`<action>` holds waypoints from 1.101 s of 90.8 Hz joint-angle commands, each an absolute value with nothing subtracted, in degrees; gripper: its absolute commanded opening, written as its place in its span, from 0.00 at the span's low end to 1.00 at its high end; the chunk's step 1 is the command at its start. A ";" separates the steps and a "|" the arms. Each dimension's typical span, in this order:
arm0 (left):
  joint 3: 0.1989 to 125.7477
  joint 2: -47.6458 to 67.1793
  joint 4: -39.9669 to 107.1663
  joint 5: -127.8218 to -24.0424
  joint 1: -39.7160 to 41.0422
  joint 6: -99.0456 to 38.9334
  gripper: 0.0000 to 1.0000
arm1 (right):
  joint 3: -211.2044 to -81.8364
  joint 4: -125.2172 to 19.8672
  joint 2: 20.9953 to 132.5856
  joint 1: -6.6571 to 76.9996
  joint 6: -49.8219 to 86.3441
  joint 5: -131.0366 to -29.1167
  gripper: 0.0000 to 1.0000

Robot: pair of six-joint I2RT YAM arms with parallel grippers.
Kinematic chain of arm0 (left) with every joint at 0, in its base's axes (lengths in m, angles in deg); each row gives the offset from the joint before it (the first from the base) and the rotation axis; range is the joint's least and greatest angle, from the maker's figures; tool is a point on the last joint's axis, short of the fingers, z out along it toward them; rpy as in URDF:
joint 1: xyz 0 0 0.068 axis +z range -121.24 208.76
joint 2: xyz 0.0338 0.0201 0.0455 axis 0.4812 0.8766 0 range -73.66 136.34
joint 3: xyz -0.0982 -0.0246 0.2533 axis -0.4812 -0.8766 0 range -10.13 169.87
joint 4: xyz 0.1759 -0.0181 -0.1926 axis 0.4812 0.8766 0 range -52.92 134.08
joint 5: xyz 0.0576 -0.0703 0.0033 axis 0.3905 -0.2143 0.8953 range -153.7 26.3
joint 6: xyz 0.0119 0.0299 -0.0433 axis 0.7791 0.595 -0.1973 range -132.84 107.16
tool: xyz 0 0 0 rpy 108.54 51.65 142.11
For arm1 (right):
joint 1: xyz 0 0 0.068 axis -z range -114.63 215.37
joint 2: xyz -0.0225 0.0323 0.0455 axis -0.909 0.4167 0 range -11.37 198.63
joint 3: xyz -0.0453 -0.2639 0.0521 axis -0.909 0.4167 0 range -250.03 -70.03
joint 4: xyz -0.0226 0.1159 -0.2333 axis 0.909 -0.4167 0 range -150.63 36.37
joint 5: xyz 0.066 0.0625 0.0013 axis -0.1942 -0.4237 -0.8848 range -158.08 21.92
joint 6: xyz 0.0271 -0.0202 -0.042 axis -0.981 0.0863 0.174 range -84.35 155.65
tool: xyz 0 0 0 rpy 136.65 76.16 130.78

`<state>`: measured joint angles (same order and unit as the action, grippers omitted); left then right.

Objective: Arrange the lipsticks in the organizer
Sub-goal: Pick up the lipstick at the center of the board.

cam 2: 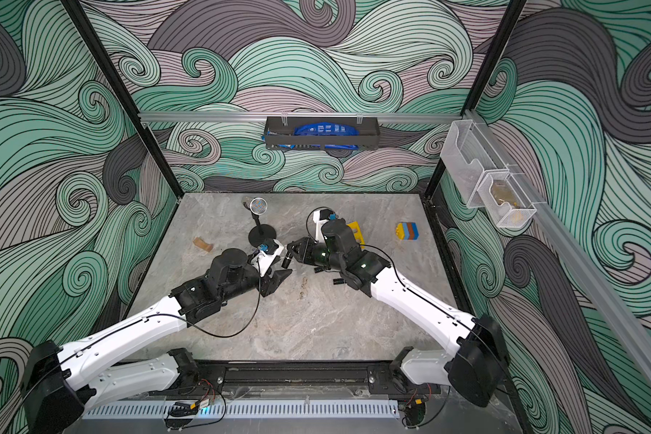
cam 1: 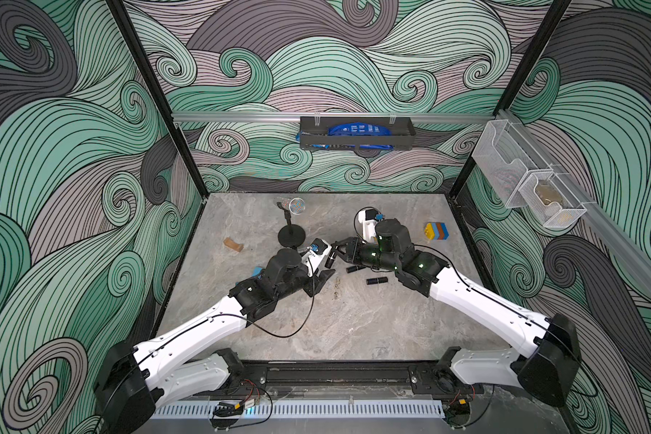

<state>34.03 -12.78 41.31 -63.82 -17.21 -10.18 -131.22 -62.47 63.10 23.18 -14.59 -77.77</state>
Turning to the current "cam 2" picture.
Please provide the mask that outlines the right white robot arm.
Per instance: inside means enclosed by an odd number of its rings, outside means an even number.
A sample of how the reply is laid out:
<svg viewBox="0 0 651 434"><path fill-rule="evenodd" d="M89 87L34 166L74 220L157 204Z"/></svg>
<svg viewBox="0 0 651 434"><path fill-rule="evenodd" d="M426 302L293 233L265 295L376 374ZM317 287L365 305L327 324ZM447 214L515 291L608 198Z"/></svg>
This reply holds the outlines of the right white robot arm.
<svg viewBox="0 0 651 434"><path fill-rule="evenodd" d="M407 347L392 362L392 378L403 393L448 386L486 407L508 376L508 350L497 321L456 309L417 286L384 250L360 244L344 219L319 220L315 236L287 245L287 259L336 272L338 284L397 310L438 343L438 351Z"/></svg>

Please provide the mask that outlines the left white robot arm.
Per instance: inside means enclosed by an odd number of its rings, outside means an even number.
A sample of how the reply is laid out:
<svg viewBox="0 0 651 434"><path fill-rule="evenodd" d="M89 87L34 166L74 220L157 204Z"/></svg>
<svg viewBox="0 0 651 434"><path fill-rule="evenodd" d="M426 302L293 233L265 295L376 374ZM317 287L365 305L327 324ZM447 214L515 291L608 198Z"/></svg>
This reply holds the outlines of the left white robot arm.
<svg viewBox="0 0 651 434"><path fill-rule="evenodd" d="M20 385L27 427L32 433L60 433L98 404L164 390L188 370L191 357L172 351L160 361L119 361L159 340L218 313L226 303L256 290L261 298L274 293L290 269L272 272L285 249L260 244L249 255L227 249L204 275L172 289L151 307L93 335L57 345L34 347Z"/></svg>

